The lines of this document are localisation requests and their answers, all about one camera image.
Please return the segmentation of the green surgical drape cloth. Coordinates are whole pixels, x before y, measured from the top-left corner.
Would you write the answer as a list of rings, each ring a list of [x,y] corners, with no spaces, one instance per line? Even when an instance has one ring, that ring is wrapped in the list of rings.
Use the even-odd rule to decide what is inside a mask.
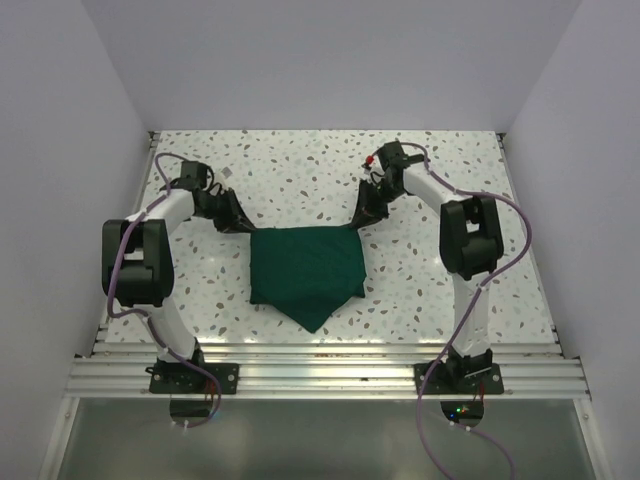
[[[347,225],[259,229],[250,236],[250,303],[269,305],[314,333],[367,278],[362,242]]]

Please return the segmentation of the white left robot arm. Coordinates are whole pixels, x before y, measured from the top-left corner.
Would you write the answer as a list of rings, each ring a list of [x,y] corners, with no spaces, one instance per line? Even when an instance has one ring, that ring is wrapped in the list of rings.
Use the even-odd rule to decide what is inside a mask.
[[[135,316],[151,335],[161,367],[176,364],[172,379],[185,392],[208,379],[199,342],[173,300],[174,262],[170,235],[192,218],[213,223],[223,234],[256,230],[235,191],[199,161],[161,153],[154,165],[164,186],[137,213],[102,227],[101,282],[111,319]]]

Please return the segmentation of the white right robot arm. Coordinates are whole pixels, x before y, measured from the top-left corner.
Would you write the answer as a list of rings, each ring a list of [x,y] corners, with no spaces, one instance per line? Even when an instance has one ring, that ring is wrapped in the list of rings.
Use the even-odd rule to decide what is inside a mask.
[[[489,341],[489,307],[481,283],[497,268],[504,243],[496,201],[478,193],[445,186],[429,168],[425,152],[408,154],[406,144],[393,141],[378,148],[363,164],[350,227],[360,229],[389,216],[389,204],[403,195],[419,198],[439,214],[440,260],[454,288],[454,331],[438,360],[417,364],[429,394],[504,392],[499,366]]]

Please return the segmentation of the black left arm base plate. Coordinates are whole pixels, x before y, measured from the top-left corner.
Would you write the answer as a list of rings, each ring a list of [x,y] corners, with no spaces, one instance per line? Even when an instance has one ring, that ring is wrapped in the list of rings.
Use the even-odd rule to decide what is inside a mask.
[[[205,394],[234,395],[240,378],[240,367],[235,363],[205,363],[200,366],[207,374],[194,371],[180,363],[158,361],[145,369],[151,376],[149,392],[152,394]]]

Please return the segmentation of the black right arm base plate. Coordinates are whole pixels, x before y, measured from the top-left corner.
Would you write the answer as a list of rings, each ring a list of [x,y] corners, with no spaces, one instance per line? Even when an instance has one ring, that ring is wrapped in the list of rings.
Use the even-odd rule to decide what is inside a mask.
[[[456,366],[439,362],[427,376],[432,362],[413,365],[416,392],[425,395],[501,395],[505,392],[500,367],[497,363]]]

